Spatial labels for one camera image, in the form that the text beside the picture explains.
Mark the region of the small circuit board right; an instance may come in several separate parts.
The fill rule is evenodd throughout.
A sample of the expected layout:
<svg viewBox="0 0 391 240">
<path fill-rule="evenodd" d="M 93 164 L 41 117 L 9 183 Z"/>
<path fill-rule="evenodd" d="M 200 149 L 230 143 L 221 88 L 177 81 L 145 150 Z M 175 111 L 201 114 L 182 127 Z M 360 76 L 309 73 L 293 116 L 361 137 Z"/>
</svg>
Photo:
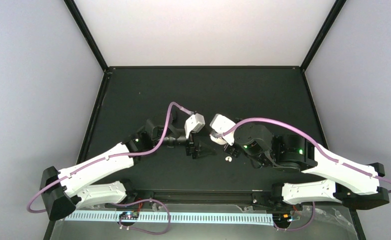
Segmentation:
<svg viewBox="0 0 391 240">
<path fill-rule="evenodd" d="M 296 215 L 291 215 L 291 214 L 274 214 L 272 216 L 274 222 L 293 222 L 293 221 L 298 221 L 300 220 L 301 216 L 296 214 Z"/>
</svg>

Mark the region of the black front rail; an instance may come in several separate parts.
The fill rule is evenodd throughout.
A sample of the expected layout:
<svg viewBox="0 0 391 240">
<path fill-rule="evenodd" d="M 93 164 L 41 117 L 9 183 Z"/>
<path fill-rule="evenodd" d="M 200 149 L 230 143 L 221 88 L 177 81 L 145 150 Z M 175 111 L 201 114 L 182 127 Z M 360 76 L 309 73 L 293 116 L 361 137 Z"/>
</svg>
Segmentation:
<svg viewBox="0 0 391 240">
<path fill-rule="evenodd" d="M 277 199 L 269 191 L 150 190 L 129 192 L 135 199 L 154 199 L 170 204 L 272 204 Z"/>
</svg>

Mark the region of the black vertical frame post right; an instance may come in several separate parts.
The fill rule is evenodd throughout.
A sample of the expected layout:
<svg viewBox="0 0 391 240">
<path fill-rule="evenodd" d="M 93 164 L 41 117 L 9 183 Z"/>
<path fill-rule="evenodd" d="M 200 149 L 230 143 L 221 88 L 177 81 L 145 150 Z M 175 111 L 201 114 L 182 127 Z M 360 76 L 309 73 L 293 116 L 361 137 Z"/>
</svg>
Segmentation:
<svg viewBox="0 0 391 240">
<path fill-rule="evenodd" d="M 317 33 L 313 43 L 311 44 L 305 58 L 303 59 L 300 70 L 302 73 L 305 73 L 314 59 L 316 53 L 321 47 L 323 41 L 325 40 L 327 34 L 331 30 L 335 20 L 338 18 L 341 10 L 343 9 L 347 0 L 335 0 L 329 13 L 327 14 L 323 24 L 321 25 L 319 32 Z"/>
</svg>

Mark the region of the small circuit board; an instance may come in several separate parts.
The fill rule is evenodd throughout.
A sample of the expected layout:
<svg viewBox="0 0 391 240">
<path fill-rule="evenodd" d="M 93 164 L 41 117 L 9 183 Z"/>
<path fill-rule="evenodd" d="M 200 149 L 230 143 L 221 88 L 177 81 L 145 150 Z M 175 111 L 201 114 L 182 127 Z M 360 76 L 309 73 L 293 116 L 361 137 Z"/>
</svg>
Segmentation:
<svg viewBox="0 0 391 240">
<path fill-rule="evenodd" d="M 291 214 L 274 214 L 272 216 L 274 222 L 293 222 L 293 221 L 298 221 L 300 220 L 301 216 L 296 214 L 296 215 L 291 215 Z"/>
<path fill-rule="evenodd" d="M 119 215 L 119 221 L 136 221 L 140 213 L 137 211 L 124 211 Z"/>
</svg>

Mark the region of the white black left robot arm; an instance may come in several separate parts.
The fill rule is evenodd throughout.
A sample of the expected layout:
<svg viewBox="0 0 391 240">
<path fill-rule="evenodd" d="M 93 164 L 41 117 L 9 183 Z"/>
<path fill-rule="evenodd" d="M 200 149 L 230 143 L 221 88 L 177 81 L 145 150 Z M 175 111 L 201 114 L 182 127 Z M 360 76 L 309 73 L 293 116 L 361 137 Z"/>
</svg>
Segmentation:
<svg viewBox="0 0 391 240">
<path fill-rule="evenodd" d="M 200 148 L 194 142 L 194 134 L 205 126 L 204 116 L 193 112 L 183 128 L 174 127 L 175 120 L 173 113 L 160 124 L 148 119 L 136 133 L 98 156 L 71 167 L 56 169 L 50 166 L 43 170 L 38 193 L 44 204 L 42 212 L 49 220 L 57 221 L 88 206 L 121 203 L 130 192 L 125 181 L 96 182 L 133 167 L 141 157 L 154 153 L 160 145 L 184 143 L 187 155 L 196 157 Z"/>
</svg>

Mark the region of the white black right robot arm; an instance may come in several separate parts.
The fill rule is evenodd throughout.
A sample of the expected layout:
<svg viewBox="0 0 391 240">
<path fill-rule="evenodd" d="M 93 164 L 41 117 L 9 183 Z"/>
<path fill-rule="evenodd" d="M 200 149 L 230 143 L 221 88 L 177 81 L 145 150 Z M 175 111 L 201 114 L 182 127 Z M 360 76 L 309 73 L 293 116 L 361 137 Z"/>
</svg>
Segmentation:
<svg viewBox="0 0 391 240">
<path fill-rule="evenodd" d="M 306 202 L 334 202 L 349 209 L 370 210 L 390 202 L 391 190 L 380 185 L 385 177 L 382 164 L 364 165 L 337 155 L 287 123 L 247 118 L 218 136 L 260 164 L 322 178 L 274 184 L 268 202 L 276 210 Z"/>
</svg>

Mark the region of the black vertical frame post left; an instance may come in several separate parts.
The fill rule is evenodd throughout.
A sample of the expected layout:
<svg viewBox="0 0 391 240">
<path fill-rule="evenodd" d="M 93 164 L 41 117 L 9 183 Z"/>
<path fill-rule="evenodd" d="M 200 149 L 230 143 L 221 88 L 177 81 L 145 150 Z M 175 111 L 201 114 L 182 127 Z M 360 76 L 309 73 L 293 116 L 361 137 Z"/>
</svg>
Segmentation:
<svg viewBox="0 0 391 240">
<path fill-rule="evenodd" d="M 72 18 L 74 19 L 76 25 L 78 26 L 82 36 L 84 37 L 84 40 L 86 41 L 87 45 L 89 46 L 93 56 L 95 57 L 96 61 L 98 62 L 100 68 L 103 72 L 106 72 L 109 68 L 107 62 L 105 61 L 93 35 L 91 34 L 91 31 L 89 27 L 87 26 L 76 2 L 74 0 L 64 0 L 64 3 L 69 10 Z"/>
</svg>

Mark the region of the black vertical frame post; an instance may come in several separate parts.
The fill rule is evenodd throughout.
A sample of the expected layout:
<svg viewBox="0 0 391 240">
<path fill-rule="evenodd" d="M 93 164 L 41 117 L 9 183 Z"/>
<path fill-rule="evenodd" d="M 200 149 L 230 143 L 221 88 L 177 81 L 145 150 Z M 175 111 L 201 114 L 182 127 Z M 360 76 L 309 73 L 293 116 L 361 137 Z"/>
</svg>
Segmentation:
<svg viewBox="0 0 391 240">
<path fill-rule="evenodd" d="M 103 72 L 106 72 L 109 68 L 107 62 L 105 61 L 93 35 L 91 34 L 91 31 L 89 27 L 87 26 L 76 2 L 74 0 L 64 0 L 64 3 L 69 10 L 72 18 L 74 19 L 76 25 L 78 26 L 82 36 L 84 37 L 84 40 L 86 41 L 87 45 L 89 46 L 93 56 L 95 57 L 96 61 L 98 62 L 100 68 Z"/>
<path fill-rule="evenodd" d="M 305 73 L 314 59 L 316 53 L 321 47 L 323 41 L 325 40 L 327 34 L 331 30 L 335 20 L 338 18 L 341 10 L 343 9 L 347 0 L 335 0 L 329 13 L 327 14 L 323 24 L 321 25 L 319 32 L 317 33 L 313 43 L 311 44 L 305 58 L 303 59 L 300 70 L 302 73 Z"/>
</svg>

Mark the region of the white earbud charging case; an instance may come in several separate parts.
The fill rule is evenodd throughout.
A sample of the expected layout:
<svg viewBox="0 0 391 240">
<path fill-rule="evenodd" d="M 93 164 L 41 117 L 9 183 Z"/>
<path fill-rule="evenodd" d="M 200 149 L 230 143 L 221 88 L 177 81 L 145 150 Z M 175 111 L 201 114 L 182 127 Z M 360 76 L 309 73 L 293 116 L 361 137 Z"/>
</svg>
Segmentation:
<svg viewBox="0 0 391 240">
<path fill-rule="evenodd" d="M 210 133 L 210 139 L 214 142 L 214 143 L 216 143 L 216 144 L 218 144 L 218 145 L 221 145 L 221 146 L 223 146 L 223 145 L 226 145 L 227 144 L 227 142 L 224 140 L 224 139 L 222 139 L 221 137 L 215 137 L 215 134 L 216 134 L 217 132 L 215 132 L 214 130 Z"/>
</svg>

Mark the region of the small circuit board left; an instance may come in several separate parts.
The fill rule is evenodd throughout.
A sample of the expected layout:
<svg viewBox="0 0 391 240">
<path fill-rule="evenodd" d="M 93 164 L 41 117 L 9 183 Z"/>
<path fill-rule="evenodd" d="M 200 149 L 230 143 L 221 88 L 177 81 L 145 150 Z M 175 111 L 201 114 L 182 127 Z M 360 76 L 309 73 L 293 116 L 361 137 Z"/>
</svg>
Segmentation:
<svg viewBox="0 0 391 240">
<path fill-rule="evenodd" d="M 140 213 L 137 211 L 124 211 L 119 215 L 119 221 L 136 221 Z"/>
</svg>

